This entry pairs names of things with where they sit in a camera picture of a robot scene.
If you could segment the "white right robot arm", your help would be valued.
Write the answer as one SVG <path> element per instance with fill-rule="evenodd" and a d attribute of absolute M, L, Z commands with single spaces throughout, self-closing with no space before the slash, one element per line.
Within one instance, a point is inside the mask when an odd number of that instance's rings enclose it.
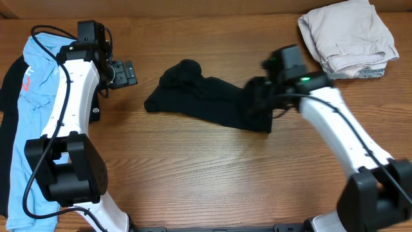
<path fill-rule="evenodd" d="M 272 112 L 295 108 L 318 131 L 339 161 L 346 185 L 335 210 L 281 224 L 276 231 L 378 231 L 411 219 L 411 163 L 395 160 L 364 130 L 324 72 L 309 72 L 295 44 L 262 63 L 266 76 L 248 83 L 247 117 L 272 121 Z"/>

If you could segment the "black t-shirt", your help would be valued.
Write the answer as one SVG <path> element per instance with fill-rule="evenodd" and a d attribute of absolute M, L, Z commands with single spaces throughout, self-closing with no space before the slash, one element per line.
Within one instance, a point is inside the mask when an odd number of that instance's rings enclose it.
<path fill-rule="evenodd" d="M 149 113 L 182 113 L 242 130 L 272 131 L 272 110 L 264 107 L 264 77 L 239 88 L 215 77 L 204 77 L 196 61 L 185 59 L 169 68 L 144 102 Z"/>

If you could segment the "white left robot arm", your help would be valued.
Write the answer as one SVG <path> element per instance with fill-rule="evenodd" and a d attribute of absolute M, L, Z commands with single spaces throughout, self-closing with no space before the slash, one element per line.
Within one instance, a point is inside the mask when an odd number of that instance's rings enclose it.
<path fill-rule="evenodd" d="M 26 141 L 24 154 L 32 175 L 23 194 L 23 211 L 31 218 L 28 194 L 33 182 L 43 197 L 76 211 L 95 231 L 136 231 L 131 217 L 108 193 L 106 164 L 88 137 L 93 98 L 101 90 L 137 84 L 130 61 L 114 61 L 113 38 L 103 24 L 80 21 L 77 36 L 52 59 L 59 68 L 59 87 L 47 125 L 38 139 Z"/>

